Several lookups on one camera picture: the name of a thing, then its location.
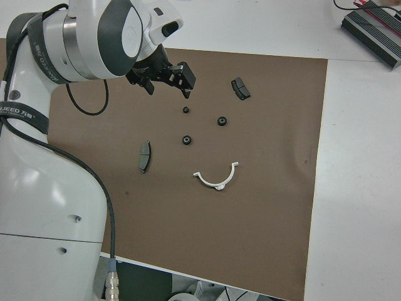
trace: white robotic arm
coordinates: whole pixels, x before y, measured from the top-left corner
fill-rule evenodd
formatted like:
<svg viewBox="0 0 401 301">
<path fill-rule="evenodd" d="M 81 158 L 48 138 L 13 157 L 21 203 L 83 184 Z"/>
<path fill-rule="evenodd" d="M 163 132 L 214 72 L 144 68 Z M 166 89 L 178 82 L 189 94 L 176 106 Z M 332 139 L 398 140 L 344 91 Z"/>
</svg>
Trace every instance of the white robotic arm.
<svg viewBox="0 0 401 301">
<path fill-rule="evenodd" d="M 107 209 L 113 235 L 112 206 L 85 163 L 48 144 L 53 90 L 126 75 L 149 94 L 155 80 L 189 97 L 195 83 L 188 65 L 169 63 L 161 44 L 183 25 L 167 0 L 71 0 L 60 10 L 66 7 L 20 15 L 7 36 L 0 86 L 1 300 L 97 300 L 93 277 Z M 107 296 L 118 300 L 113 262 Z"/>
</svg>

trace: black wire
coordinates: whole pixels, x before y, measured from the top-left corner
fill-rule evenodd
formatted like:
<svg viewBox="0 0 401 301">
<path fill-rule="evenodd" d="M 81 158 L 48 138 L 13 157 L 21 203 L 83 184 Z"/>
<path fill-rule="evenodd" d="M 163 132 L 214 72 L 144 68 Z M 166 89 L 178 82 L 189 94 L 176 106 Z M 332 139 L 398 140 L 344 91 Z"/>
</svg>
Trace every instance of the black wire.
<svg viewBox="0 0 401 301">
<path fill-rule="evenodd" d="M 391 10 L 395 11 L 397 14 L 401 15 L 401 13 L 399 11 L 397 11 L 395 8 L 392 8 L 391 6 L 375 6 L 374 8 L 343 8 L 337 4 L 336 0 L 333 0 L 333 3 L 336 8 L 342 9 L 344 11 L 360 11 L 360 10 L 366 10 L 366 9 L 387 8 L 387 9 L 391 9 Z"/>
<path fill-rule="evenodd" d="M 227 295 L 228 301 L 231 301 L 231 300 L 230 300 L 230 296 L 228 296 L 228 291 L 227 291 L 227 287 L 226 287 L 226 286 L 224 287 L 224 290 L 226 291 L 226 295 Z M 243 292 L 242 294 L 240 294 L 240 296 L 239 296 L 235 301 L 238 301 L 238 300 L 239 300 L 242 296 L 244 296 L 246 293 L 248 293 L 248 291 Z"/>
<path fill-rule="evenodd" d="M 66 8 L 68 9 L 68 5 L 67 4 L 59 4 L 53 8 L 51 8 L 49 11 L 46 11 L 43 13 L 43 17 L 42 19 L 46 19 L 47 17 L 51 16 L 53 13 L 55 13 L 56 11 L 58 11 L 61 8 Z M 11 81 L 11 77 L 13 75 L 14 72 L 14 65 L 15 65 L 15 60 L 17 57 L 17 52 L 18 52 L 18 48 L 22 42 L 22 40 L 24 40 L 24 38 L 26 37 L 26 35 L 28 34 L 28 30 L 24 29 L 21 34 L 18 36 L 15 44 L 13 45 L 13 47 L 11 48 L 10 51 L 10 55 L 7 58 L 7 67 L 4 71 L 4 76 L 3 76 L 3 80 L 7 81 L 7 85 L 6 88 L 4 89 L 4 100 L 7 101 L 8 99 L 8 93 L 9 93 L 9 83 Z M 115 258 L 115 218 L 114 218 L 114 210 L 113 210 L 113 204 L 112 204 L 112 200 L 110 198 L 110 195 L 104 185 L 104 183 L 102 182 L 102 180 L 100 179 L 100 177 L 83 161 L 79 160 L 77 157 L 71 155 L 70 153 L 66 152 L 65 150 L 59 149 L 55 146 L 52 146 L 50 144 L 47 144 L 43 141 L 40 141 L 38 139 L 32 138 L 31 136 L 28 136 L 24 133 L 22 133 L 21 131 L 19 131 L 18 129 L 16 129 L 15 127 L 13 127 L 7 120 L 6 117 L 1 117 L 0 118 L 1 123 L 4 124 L 6 126 L 6 128 L 13 133 L 14 135 L 17 135 L 18 137 L 27 140 L 31 143 L 34 143 L 36 145 L 45 147 L 51 151 L 54 151 L 60 155 L 62 155 L 63 157 L 66 157 L 67 159 L 75 162 L 76 164 L 78 164 L 79 166 L 81 166 L 82 168 L 84 168 L 87 172 L 89 172 L 99 183 L 100 187 L 102 188 L 105 196 L 106 196 L 106 201 L 107 201 L 107 208 L 108 208 L 108 212 L 110 215 L 110 235 L 111 235 L 111 240 L 110 240 L 110 258 Z"/>
<path fill-rule="evenodd" d="M 106 81 L 106 80 L 103 80 L 103 82 L 105 83 L 106 100 L 105 100 L 105 104 L 104 104 L 103 108 L 102 108 L 99 112 L 96 112 L 96 113 L 91 113 L 91 112 L 85 111 L 83 108 L 81 108 L 81 107 L 77 104 L 77 102 L 75 101 L 75 98 L 74 98 L 74 96 L 73 96 L 73 94 L 72 94 L 72 92 L 71 92 L 70 85 L 69 85 L 69 84 L 66 84 L 65 87 L 67 88 L 67 92 L 68 92 L 68 95 L 70 96 L 71 101 L 73 102 L 74 106 L 75 106 L 80 112 L 84 113 L 85 115 L 89 115 L 89 116 L 97 116 L 97 115 L 100 115 L 101 113 L 103 113 L 103 112 L 106 110 L 107 105 L 108 105 L 108 85 L 107 85 L 107 81 Z"/>
</svg>

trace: white tabletop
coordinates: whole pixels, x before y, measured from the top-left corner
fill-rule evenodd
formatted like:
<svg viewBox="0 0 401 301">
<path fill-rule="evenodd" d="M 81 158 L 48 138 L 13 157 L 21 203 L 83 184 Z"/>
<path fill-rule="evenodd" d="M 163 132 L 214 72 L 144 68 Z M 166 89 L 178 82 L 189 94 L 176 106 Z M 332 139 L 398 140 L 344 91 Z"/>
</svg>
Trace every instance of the white tabletop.
<svg viewBox="0 0 401 301">
<path fill-rule="evenodd" d="M 166 47 L 330 59 L 305 301 L 400 300 L 401 68 L 342 31 L 331 0 L 171 2 L 185 24 Z M 0 3 L 4 38 L 13 16 L 58 1 Z"/>
</svg>

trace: black rubber wheel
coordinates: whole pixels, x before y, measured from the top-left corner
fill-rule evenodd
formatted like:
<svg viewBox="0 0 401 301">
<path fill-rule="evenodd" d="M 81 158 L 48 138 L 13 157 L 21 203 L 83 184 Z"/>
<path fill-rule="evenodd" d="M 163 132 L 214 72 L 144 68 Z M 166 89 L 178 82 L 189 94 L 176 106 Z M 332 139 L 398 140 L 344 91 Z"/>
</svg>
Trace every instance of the black rubber wheel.
<svg viewBox="0 0 401 301">
<path fill-rule="evenodd" d="M 192 142 L 192 138 L 188 135 L 183 136 L 182 143 L 185 145 L 189 145 Z"/>
<path fill-rule="evenodd" d="M 224 116 L 219 117 L 217 120 L 217 124 L 221 127 L 225 126 L 227 124 L 227 118 L 225 118 Z"/>
</svg>

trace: brown board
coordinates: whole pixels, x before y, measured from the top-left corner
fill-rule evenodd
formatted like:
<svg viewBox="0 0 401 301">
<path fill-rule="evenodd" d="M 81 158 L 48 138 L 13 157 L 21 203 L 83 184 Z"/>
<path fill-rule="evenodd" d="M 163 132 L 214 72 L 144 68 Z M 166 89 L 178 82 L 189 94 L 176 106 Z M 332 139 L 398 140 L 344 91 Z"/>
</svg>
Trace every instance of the brown board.
<svg viewBox="0 0 401 301">
<path fill-rule="evenodd" d="M 4 40 L 1 41 L 4 67 Z M 97 117 L 52 98 L 49 141 L 88 163 L 113 200 L 118 256 L 288 300 L 303 300 L 326 60 L 168 50 L 197 77 L 189 100 L 155 84 L 153 96 L 110 80 Z M 251 98 L 240 100 L 241 77 Z M 71 89 L 86 110 L 103 106 L 101 81 Z M 184 114 L 182 108 L 190 107 Z M 225 116 L 224 127 L 217 118 Z M 192 137 L 184 145 L 184 135 Z M 152 161 L 138 169 L 149 140 Z M 221 182 L 232 162 L 233 180 Z M 103 251 L 109 251 L 107 225 Z"/>
</svg>

